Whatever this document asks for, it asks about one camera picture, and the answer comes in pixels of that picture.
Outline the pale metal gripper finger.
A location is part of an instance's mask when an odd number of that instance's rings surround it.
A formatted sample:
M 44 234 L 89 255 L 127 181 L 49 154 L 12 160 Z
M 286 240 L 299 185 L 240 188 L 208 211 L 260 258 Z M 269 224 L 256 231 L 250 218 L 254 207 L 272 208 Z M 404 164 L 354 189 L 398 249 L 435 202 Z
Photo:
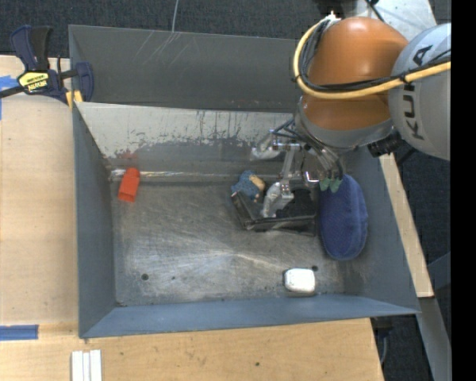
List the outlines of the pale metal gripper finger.
M 273 183 L 267 189 L 263 198 L 263 206 L 261 209 L 262 217 L 273 217 L 276 213 L 275 205 L 281 199 L 280 182 Z
M 282 211 L 287 205 L 294 200 L 294 193 L 291 191 L 288 184 L 278 185 L 278 197 L 275 206 L 275 216 L 281 217 Z

